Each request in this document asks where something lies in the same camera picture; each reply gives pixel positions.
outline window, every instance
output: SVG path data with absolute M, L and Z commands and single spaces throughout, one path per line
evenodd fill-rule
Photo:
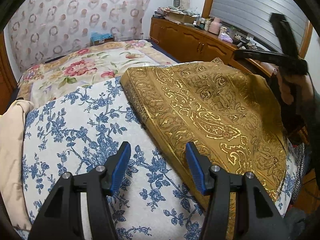
M 281 52 L 280 43 L 269 22 L 273 12 L 286 16 L 299 48 L 308 19 L 293 0 L 213 0 L 210 16 L 252 34 Z

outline blue gripper pad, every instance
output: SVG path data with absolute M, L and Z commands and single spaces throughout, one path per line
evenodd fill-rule
M 111 175 L 111 187 L 110 191 L 114 194 L 119 190 L 124 177 L 125 170 L 128 167 L 128 163 L 131 157 L 131 146 L 128 142 L 123 142 L 118 150 L 118 152 L 113 155 L 115 158 L 112 158 L 112 162 L 116 162 L 116 166 Z
M 193 142 L 186 144 L 186 158 L 196 189 L 202 195 L 209 195 L 214 187 L 209 168 L 212 166 L 207 156 L 201 155 Z

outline metal screw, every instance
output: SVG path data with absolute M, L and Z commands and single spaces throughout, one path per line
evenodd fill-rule
M 64 179 L 69 179 L 71 177 L 71 173 L 70 172 L 65 172 L 65 173 L 62 174 L 62 177 Z
M 220 167 L 218 165 L 212 165 L 211 170 L 217 172 L 220 171 Z
M 249 179 L 253 179 L 253 178 L 254 178 L 254 174 L 253 174 L 251 171 L 246 172 L 245 175 L 246 175 Z
M 103 166 L 103 165 L 99 165 L 99 166 L 97 166 L 96 167 L 96 171 L 98 171 L 98 172 L 102 172 L 102 171 L 104 171 L 106 168 L 105 168 L 105 166 Z

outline bed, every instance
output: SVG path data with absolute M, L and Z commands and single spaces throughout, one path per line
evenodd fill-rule
M 23 97 L 38 108 L 75 91 L 77 87 L 121 76 L 129 67 L 177 63 L 159 50 L 158 46 L 146 40 L 107 42 L 81 49 L 26 70 L 18 83 L 17 98 Z
M 199 237 L 204 210 L 163 158 L 119 83 L 129 67 L 177 63 L 150 41 L 108 42 L 23 74 L 17 98 L 35 105 L 26 118 L 21 170 L 31 223 L 62 173 L 86 173 L 128 141 L 132 155 L 125 178 L 119 192 L 108 198 L 119 239 Z M 275 202 L 282 216 L 297 171 L 289 141 L 288 149 L 286 174 Z M 84 194 L 81 205 L 84 236 L 91 239 Z M 28 231 L 15 229 L 27 239 Z
M 22 181 L 30 221 L 62 173 L 88 172 L 122 141 L 131 144 L 131 159 L 119 192 L 108 197 L 119 239 L 198 239 L 204 211 L 140 124 L 118 77 L 79 87 L 28 114 Z M 284 185 L 275 203 L 282 216 L 297 170 L 289 141 L 288 147 Z M 84 197 L 84 235 L 91 239 Z M 17 231 L 27 238 L 27 231 Z

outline gold patterned fabric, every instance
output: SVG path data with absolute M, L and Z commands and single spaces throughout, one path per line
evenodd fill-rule
M 196 190 L 185 158 L 189 141 L 228 172 L 254 172 L 276 201 L 287 149 L 280 106 L 264 78 L 216 59 L 129 68 L 120 82 L 161 151 L 205 209 L 209 199 Z

